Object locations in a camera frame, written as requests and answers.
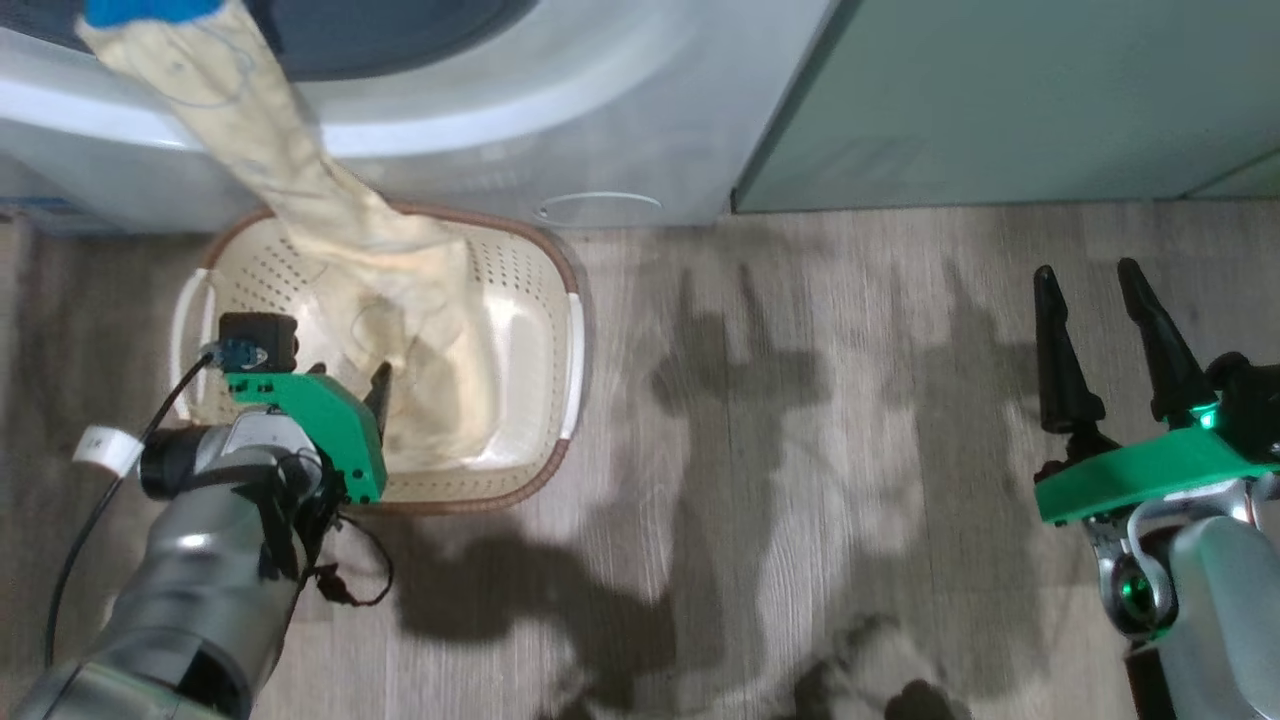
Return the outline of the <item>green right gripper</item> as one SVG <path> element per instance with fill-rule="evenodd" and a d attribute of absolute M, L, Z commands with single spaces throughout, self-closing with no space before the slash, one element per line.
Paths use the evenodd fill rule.
<path fill-rule="evenodd" d="M 1216 430 L 1196 427 L 1217 406 L 1217 393 L 1139 263 L 1120 259 L 1117 279 L 1146 354 L 1153 419 L 1188 428 L 1120 446 L 1093 427 L 1106 418 L 1103 401 L 1085 382 L 1053 268 L 1039 266 L 1033 275 L 1039 423 L 1050 434 L 1070 434 L 1068 459 L 1036 475 L 1039 519 L 1051 525 L 1277 470 L 1270 451 L 1242 454 Z"/>

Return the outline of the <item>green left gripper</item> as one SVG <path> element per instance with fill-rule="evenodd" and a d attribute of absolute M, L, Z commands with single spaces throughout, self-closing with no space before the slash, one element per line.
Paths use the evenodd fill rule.
<path fill-rule="evenodd" d="M 389 410 L 392 364 L 381 363 L 370 389 L 358 398 L 324 373 L 229 373 L 230 397 L 238 404 L 278 407 L 324 452 L 355 503 L 381 502 L 388 470 L 383 454 Z"/>

